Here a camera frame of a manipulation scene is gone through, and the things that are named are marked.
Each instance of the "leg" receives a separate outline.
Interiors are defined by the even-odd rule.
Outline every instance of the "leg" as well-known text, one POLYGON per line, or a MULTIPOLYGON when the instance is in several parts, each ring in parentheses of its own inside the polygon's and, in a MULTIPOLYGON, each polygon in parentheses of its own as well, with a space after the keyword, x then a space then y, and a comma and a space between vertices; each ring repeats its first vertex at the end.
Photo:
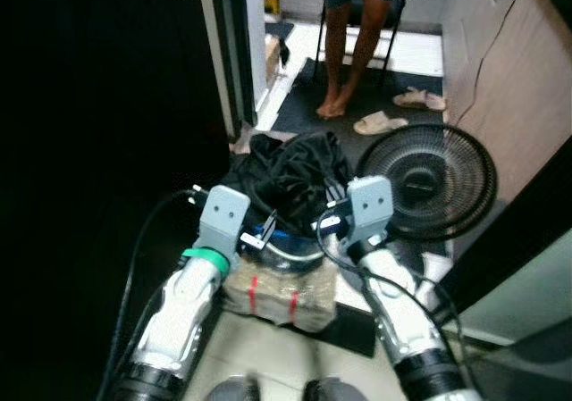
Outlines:
POLYGON ((346 49, 346 26, 350 9, 351 2, 326 9, 325 64, 328 72, 328 91, 324 102, 316 111, 321 117, 329 115, 331 106, 340 93, 340 69, 346 49))
POLYGON ((330 116, 341 116, 346 112, 346 105, 356 91, 359 79, 374 55, 390 5, 388 0, 364 0, 364 12, 354 50, 349 81, 332 105, 330 116))

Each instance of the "sandal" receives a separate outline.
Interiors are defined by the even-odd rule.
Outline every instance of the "sandal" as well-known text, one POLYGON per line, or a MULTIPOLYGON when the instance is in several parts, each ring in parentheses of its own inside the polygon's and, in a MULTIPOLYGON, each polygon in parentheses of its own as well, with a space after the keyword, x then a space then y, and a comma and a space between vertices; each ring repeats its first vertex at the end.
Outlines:
POLYGON ((404 118, 389 119, 383 111, 370 113, 354 124, 354 131, 364 136, 380 135, 399 127, 407 126, 404 118))
POLYGON ((427 92, 427 90, 417 90, 414 87, 408 87, 408 92, 397 95, 393 98, 393 103, 402 108, 420 108, 428 109, 442 113, 447 109, 445 99, 441 96, 427 92))

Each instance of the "black fan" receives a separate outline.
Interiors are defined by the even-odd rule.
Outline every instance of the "black fan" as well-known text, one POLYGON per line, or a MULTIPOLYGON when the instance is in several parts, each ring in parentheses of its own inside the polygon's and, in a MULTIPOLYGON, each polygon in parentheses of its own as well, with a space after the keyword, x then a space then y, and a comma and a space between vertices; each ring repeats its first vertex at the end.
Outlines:
POLYGON ((357 175, 391 181, 392 236, 444 240, 473 228, 491 209, 497 175, 484 147, 461 129, 414 124, 374 142, 357 175))

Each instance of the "tiled floor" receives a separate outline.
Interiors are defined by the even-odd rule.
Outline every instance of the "tiled floor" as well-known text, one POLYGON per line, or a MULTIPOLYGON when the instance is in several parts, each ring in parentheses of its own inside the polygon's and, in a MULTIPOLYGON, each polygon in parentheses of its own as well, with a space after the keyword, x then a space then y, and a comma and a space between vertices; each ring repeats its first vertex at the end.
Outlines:
MULTIPOLYGON (((286 69, 280 71, 258 113, 257 129, 272 128, 284 98, 307 57, 315 57, 319 26, 295 23, 286 44, 291 51, 286 69)), ((352 54, 358 31, 348 30, 346 53, 352 54)), ((370 66, 381 67, 389 45, 384 32, 370 66)), ((351 63, 351 57, 344 59, 351 63)), ((390 60, 390 70, 442 76, 442 44, 436 36, 399 33, 390 60)), ((342 278, 337 280, 338 300, 369 310, 363 297, 342 278)), ((218 383, 232 375, 255 372, 264 400, 298 400, 308 380, 337 376, 353 384, 370 400, 401 401, 399 383, 378 345, 375 358, 366 358, 315 341, 268 322, 223 313, 189 385, 184 401, 203 400, 218 383)))
MULTIPOLYGON (((286 39, 286 45, 290 49, 290 60, 285 69, 280 68, 278 78, 266 95, 265 102, 261 105, 256 126, 258 130, 267 131, 272 128, 276 118, 278 118, 280 106, 290 92, 294 79, 304 66, 304 62, 308 57, 315 58, 320 26, 302 22, 295 22, 294 24, 293 31, 286 39)), ((348 28, 346 54, 353 54, 358 32, 357 28, 348 28)), ((390 38, 390 31, 384 30, 382 39, 375 49, 374 59, 369 64, 370 67, 380 68, 383 66, 383 58, 387 53, 390 38)), ((319 59, 323 60, 324 37, 321 48, 319 59)), ((350 55, 344 57, 344 63, 351 63, 350 55)), ((399 32, 391 51, 389 70, 442 77, 441 37, 399 32)))
POLYGON ((264 400, 300 400, 308 380, 337 376, 370 400, 402 401, 385 353, 353 354, 270 323, 224 312, 201 358, 184 401, 203 400, 232 375, 255 372, 264 400))

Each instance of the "chair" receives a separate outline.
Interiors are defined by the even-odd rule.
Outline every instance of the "chair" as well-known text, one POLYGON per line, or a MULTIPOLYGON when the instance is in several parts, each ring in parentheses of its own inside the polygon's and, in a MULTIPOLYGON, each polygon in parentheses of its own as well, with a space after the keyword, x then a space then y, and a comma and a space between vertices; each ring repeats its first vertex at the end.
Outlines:
MULTIPOLYGON (((363 0, 352 0, 352 11, 349 15, 349 25, 358 26, 361 22, 361 12, 363 8, 363 0)), ((387 65, 390 60, 391 50, 393 49, 393 43, 395 41, 395 37, 397 35, 397 30, 400 26, 401 22, 401 14, 403 14, 403 8, 405 8, 405 3, 407 0, 393 0, 391 2, 391 9, 388 14, 388 18, 383 25, 385 29, 391 28, 391 39, 390 39, 390 46, 387 50, 387 54, 385 55, 385 59, 383 60, 383 68, 380 73, 379 79, 379 86, 383 87, 383 81, 385 77, 385 72, 387 71, 387 65)), ((315 63, 314 63, 314 74, 313 80, 315 81, 317 78, 317 69, 318 69, 318 56, 320 55, 320 45, 322 44, 322 34, 324 33, 324 24, 325 24, 325 0, 324 6, 322 8, 322 19, 320 20, 320 35, 318 38, 318 48, 315 51, 315 63)))

